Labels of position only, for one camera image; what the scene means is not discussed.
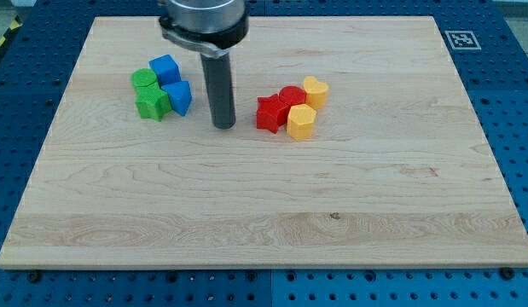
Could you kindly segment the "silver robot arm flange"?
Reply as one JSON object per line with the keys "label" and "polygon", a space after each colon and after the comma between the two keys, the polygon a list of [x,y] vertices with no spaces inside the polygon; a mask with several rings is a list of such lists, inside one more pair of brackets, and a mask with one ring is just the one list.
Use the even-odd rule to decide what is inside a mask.
{"label": "silver robot arm flange", "polygon": [[243,0],[162,0],[163,38],[208,58],[227,55],[247,34],[250,10]]}

